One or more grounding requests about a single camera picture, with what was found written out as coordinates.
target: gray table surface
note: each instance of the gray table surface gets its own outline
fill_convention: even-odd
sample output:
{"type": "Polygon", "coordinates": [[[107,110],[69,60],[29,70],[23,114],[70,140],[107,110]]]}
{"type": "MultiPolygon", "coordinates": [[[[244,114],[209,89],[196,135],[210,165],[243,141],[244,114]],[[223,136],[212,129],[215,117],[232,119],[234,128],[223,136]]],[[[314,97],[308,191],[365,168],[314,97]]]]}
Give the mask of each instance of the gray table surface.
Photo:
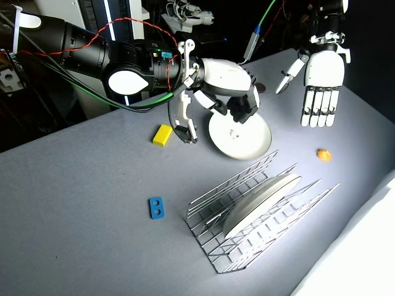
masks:
{"type": "Polygon", "coordinates": [[[267,87],[259,113],[273,134],[268,169],[299,163],[302,185],[340,187],[259,261],[218,275],[183,221],[188,202],[252,162],[222,155],[207,134],[210,114],[189,110],[199,142],[151,143],[165,108],[118,110],[0,154],[0,295],[288,295],[394,163],[395,125],[343,88],[332,128],[302,128],[302,75],[273,90],[288,50],[246,65],[267,87]],[[330,163],[315,156],[333,153],[330,163]],[[152,220],[148,199],[166,216],[152,220]]]}

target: dish rack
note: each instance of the dish rack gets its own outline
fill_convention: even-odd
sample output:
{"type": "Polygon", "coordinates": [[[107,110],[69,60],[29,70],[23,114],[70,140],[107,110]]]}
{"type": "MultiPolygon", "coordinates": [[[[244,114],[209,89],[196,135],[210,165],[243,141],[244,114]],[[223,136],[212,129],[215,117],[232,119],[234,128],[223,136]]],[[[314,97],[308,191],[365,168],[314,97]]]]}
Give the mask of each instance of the dish rack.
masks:
{"type": "MultiPolygon", "coordinates": [[[[278,150],[272,152],[189,204],[186,224],[218,273],[230,273],[250,266],[290,227],[339,186],[336,184],[314,198],[303,201],[302,196],[321,181],[316,180],[285,196],[237,235],[225,239],[222,232],[225,218],[248,192],[268,179],[265,170],[277,153],[278,150]]],[[[289,173],[296,166],[297,164],[292,165],[279,175],[289,173]]]]}

